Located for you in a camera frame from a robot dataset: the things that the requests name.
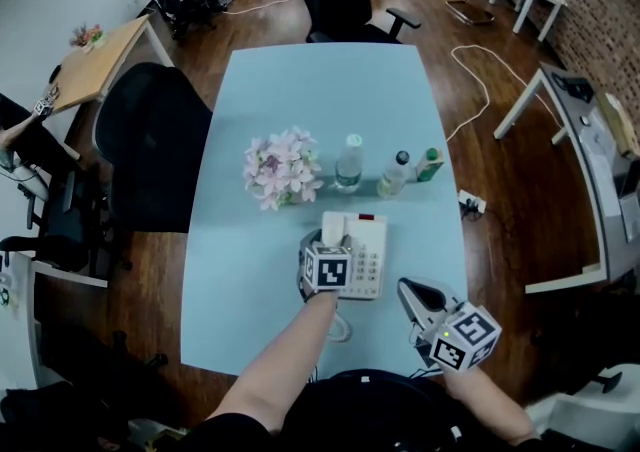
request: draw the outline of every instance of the brick wall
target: brick wall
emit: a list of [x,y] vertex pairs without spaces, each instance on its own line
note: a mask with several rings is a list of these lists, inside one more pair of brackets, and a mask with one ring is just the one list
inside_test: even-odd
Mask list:
[[[547,39],[568,69],[622,101],[640,133],[640,0],[566,1]],[[532,7],[538,29],[549,11]]]

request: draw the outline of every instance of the white telephone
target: white telephone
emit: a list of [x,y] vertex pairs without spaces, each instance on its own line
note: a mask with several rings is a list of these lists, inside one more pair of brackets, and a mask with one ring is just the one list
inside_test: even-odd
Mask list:
[[382,293],[387,245],[387,218],[372,214],[325,212],[322,243],[338,246],[351,238],[353,271],[351,282],[340,290],[342,299],[374,300]]

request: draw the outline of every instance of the light blue table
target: light blue table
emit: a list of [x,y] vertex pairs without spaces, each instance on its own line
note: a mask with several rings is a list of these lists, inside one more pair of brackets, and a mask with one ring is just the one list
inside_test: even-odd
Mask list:
[[[293,125],[318,140],[328,179],[347,134],[360,134],[362,191],[343,196],[321,189],[313,204],[261,211],[244,190],[244,151],[251,138]],[[395,200],[375,196],[375,181],[399,150],[415,162],[432,146],[444,150],[446,162],[431,182],[407,185]],[[293,319],[302,306],[296,288],[298,245],[320,228],[325,210],[385,215],[389,228],[382,296],[340,302],[353,337],[346,344],[327,343],[320,377],[364,367],[405,375],[423,368],[409,344],[411,323],[396,293],[397,280],[423,276],[466,297],[467,279],[451,161],[415,47],[325,43],[233,53],[191,217],[182,294],[183,363],[239,374]]]

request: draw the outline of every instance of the power strip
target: power strip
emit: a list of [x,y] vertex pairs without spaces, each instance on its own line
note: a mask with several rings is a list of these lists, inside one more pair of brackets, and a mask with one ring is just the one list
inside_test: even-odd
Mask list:
[[487,202],[478,196],[474,196],[470,192],[461,190],[458,193],[458,202],[460,202],[461,205],[466,206],[469,201],[471,201],[471,204],[475,203],[476,205],[478,205],[478,213],[484,214],[485,210],[487,209]]

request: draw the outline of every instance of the computer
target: computer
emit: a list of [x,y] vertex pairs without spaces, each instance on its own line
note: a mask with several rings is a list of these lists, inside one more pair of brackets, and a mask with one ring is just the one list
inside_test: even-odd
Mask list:
[[640,202],[638,201],[638,182],[640,182],[640,160],[629,166],[618,192],[622,222],[627,235],[627,242],[640,235]]

